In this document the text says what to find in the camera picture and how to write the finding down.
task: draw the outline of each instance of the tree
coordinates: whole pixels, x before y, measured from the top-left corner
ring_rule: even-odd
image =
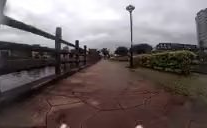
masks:
[[[101,52],[102,52],[102,54],[104,55],[104,57],[109,56],[109,49],[107,49],[107,48],[102,48],[102,49],[101,49]]]
[[[144,54],[151,52],[153,47],[149,44],[137,44],[133,46],[133,53]]]
[[[126,56],[129,50],[126,47],[120,46],[115,50],[115,54],[120,56]]]

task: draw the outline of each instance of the walkway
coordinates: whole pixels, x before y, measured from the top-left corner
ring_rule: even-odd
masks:
[[[207,111],[103,60],[5,109],[4,128],[207,128]]]

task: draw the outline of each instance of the building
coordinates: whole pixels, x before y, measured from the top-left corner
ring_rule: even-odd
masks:
[[[196,50],[197,45],[180,43],[159,43],[156,50]]]
[[[207,8],[199,11],[195,20],[198,45],[200,48],[207,49]]]

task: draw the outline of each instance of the handrail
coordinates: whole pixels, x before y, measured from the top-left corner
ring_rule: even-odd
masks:
[[[24,31],[27,31],[27,32],[31,32],[33,34],[43,36],[43,37],[48,38],[48,39],[52,39],[52,40],[56,39],[56,37],[52,34],[49,34],[45,31],[40,30],[40,29],[38,29],[36,27],[33,27],[31,25],[27,25],[23,22],[17,21],[17,20],[15,20],[13,18],[10,18],[8,16],[4,16],[4,20],[3,20],[2,24],[13,27],[13,28],[21,29],[21,30],[24,30]],[[62,40],[62,39],[60,39],[60,43],[63,43],[65,45],[68,45],[68,46],[71,46],[71,47],[75,47],[74,44],[71,44],[71,43],[69,43],[65,40]]]

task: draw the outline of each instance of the grass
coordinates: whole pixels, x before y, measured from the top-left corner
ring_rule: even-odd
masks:
[[[207,104],[207,75],[192,73],[181,76],[147,68],[134,69],[138,75],[163,85],[174,93],[202,100]]]

